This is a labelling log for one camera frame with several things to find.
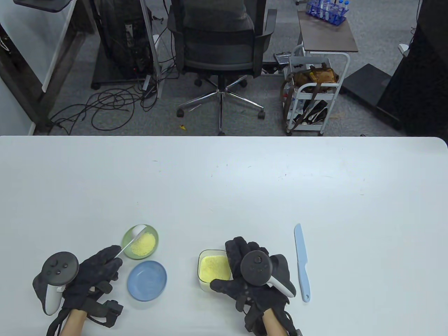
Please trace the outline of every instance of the white shelf cart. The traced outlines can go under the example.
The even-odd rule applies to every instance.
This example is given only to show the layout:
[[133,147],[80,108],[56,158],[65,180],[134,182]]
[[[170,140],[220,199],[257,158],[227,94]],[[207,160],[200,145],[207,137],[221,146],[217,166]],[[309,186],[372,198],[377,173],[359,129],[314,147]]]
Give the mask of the white shelf cart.
[[319,136],[323,135],[325,127],[327,126],[330,115],[333,111],[334,104],[336,102],[336,98],[339,94],[340,88],[344,81],[345,75],[347,74],[347,69],[350,64],[350,56],[346,52],[306,52],[303,44],[299,44],[296,46],[291,53],[291,57],[289,58],[289,66],[285,67],[284,77],[290,73],[298,72],[300,70],[309,69],[311,65],[315,65],[316,67],[320,67],[322,63],[325,63],[328,67],[331,67],[329,55],[342,55],[345,57],[346,62],[344,66],[344,71],[339,77],[339,81],[337,83],[322,83],[322,87],[328,87],[328,93],[319,93],[316,95],[315,101],[308,109],[308,113],[312,111],[312,109],[321,101],[325,100],[330,102],[328,106],[327,116],[324,121],[321,121],[315,125],[297,125],[294,127],[295,119],[303,114],[303,107],[307,100],[311,100],[312,93],[307,93],[304,91],[305,88],[315,87],[316,83],[308,83],[302,85],[301,87],[294,88],[293,100],[291,102],[291,107],[288,112],[287,120],[286,120],[286,134],[291,135],[293,131],[317,131]]

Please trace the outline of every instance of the light blue plastic knife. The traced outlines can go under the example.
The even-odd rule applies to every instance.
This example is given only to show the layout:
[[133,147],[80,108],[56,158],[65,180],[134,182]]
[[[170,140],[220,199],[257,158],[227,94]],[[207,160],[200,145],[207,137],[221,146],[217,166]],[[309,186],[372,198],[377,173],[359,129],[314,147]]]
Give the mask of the light blue plastic knife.
[[302,226],[300,224],[297,224],[294,228],[294,236],[296,238],[297,263],[299,267],[299,283],[300,290],[302,291],[302,300],[304,302],[310,302],[310,282],[305,269],[308,257],[306,256],[305,240],[303,239]]

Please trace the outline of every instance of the blue test tube rack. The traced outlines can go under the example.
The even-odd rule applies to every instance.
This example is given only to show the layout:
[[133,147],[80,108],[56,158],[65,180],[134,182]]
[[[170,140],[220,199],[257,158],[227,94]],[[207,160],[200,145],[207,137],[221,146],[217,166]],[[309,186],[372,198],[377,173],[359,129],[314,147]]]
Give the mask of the blue test tube rack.
[[342,5],[333,3],[333,0],[310,0],[306,5],[306,13],[339,26],[345,21],[345,14],[348,9]]

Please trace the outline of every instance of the blue plate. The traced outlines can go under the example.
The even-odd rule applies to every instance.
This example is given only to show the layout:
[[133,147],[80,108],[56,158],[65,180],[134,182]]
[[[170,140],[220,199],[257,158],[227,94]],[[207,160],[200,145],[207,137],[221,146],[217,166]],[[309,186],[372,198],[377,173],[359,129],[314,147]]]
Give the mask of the blue plate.
[[128,277],[129,293],[139,301],[151,301],[158,297],[167,284],[167,271],[156,261],[144,261],[131,271]]

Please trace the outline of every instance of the hand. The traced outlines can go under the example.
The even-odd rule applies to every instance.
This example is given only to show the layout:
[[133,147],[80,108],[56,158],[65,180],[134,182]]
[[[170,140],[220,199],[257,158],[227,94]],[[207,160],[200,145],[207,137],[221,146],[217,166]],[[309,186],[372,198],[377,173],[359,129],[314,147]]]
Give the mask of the hand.
[[79,265],[78,275],[67,285],[63,293],[65,300],[62,308],[82,310],[87,297],[91,297],[95,301],[98,300],[103,292],[90,292],[90,288],[99,285],[103,281],[110,282],[118,279],[117,271],[123,261],[114,257],[120,251],[120,246],[112,245],[82,262]]
[[257,308],[265,312],[274,306],[285,307],[289,299],[274,287],[253,286],[247,283],[241,274],[241,260],[250,251],[262,251],[269,255],[264,247],[255,242],[249,244],[242,237],[236,237],[225,243],[227,257],[232,271],[233,280],[213,280],[210,288],[215,292],[229,295],[236,300],[236,309],[243,311],[244,305],[255,304]]
[[233,280],[215,279],[210,288],[218,293],[224,293],[236,300],[236,309],[243,311],[244,305],[250,309],[245,317],[246,329],[257,336],[266,335],[262,317],[265,311],[272,309],[277,320],[289,332],[296,335],[296,329],[284,311],[289,299],[274,287],[253,286],[247,283],[241,274],[241,261],[250,251],[262,251],[269,255],[264,247],[255,242],[246,243],[242,237],[236,237],[225,243],[227,257],[232,271]]

